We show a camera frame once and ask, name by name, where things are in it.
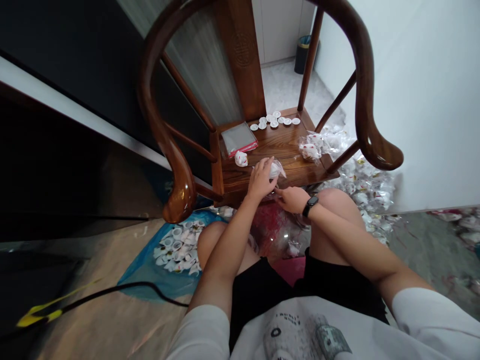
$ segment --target black smartwatch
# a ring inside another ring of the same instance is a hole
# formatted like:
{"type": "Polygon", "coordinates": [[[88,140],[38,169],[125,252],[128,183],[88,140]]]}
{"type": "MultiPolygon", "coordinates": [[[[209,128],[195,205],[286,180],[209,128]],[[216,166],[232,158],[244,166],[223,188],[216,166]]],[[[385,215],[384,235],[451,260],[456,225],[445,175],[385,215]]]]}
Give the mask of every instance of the black smartwatch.
{"type": "Polygon", "coordinates": [[[318,202],[319,202],[319,198],[316,196],[312,196],[310,199],[308,199],[308,201],[306,202],[305,208],[303,209],[302,215],[308,218],[310,209],[313,208],[314,205],[318,202]]]}

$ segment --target white cabinet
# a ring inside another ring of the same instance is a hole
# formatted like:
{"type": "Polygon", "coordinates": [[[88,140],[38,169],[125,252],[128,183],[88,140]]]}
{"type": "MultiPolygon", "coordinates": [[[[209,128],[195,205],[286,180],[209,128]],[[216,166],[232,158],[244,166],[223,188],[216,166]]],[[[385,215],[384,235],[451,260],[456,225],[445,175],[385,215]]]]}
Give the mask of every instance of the white cabinet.
{"type": "Polygon", "coordinates": [[[295,56],[297,40],[310,34],[315,5],[307,0],[252,0],[260,63],[295,56]]]}

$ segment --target black trash can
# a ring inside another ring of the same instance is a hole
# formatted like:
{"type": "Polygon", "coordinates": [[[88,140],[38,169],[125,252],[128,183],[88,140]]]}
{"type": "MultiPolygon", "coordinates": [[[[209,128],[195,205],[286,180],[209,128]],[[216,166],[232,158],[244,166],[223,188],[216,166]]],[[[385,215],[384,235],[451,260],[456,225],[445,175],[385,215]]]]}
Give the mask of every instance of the black trash can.
{"type": "MultiPolygon", "coordinates": [[[[295,69],[294,71],[297,74],[303,75],[305,71],[305,63],[307,62],[307,54],[309,53],[310,47],[310,39],[312,38],[311,35],[305,35],[298,39],[298,43],[296,45],[296,56],[295,56],[295,69]]],[[[320,42],[318,43],[318,47],[316,52],[318,54],[320,48],[320,42]]]]}

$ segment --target printed graphic on shirt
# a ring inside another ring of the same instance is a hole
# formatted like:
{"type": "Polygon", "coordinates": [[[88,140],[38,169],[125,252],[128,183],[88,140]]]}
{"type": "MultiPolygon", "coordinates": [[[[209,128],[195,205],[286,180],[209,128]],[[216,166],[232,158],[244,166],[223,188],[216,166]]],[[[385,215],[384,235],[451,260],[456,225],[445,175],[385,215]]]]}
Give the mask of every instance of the printed graphic on shirt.
{"type": "Polygon", "coordinates": [[[329,325],[321,314],[311,314],[306,321],[298,314],[276,313],[263,333],[265,356],[270,360],[353,359],[342,332],[329,325]]]}

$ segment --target white shirt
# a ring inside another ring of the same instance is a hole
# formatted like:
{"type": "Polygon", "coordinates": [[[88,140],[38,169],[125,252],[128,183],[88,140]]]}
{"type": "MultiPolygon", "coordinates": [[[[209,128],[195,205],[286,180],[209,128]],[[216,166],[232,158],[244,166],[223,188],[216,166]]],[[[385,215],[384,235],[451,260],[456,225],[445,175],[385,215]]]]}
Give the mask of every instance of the white shirt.
{"type": "Polygon", "coordinates": [[[285,300],[249,321],[230,356],[227,315],[189,312],[167,360],[480,359],[480,322],[437,292],[408,288],[393,299],[399,329],[317,296],[285,300]]]}

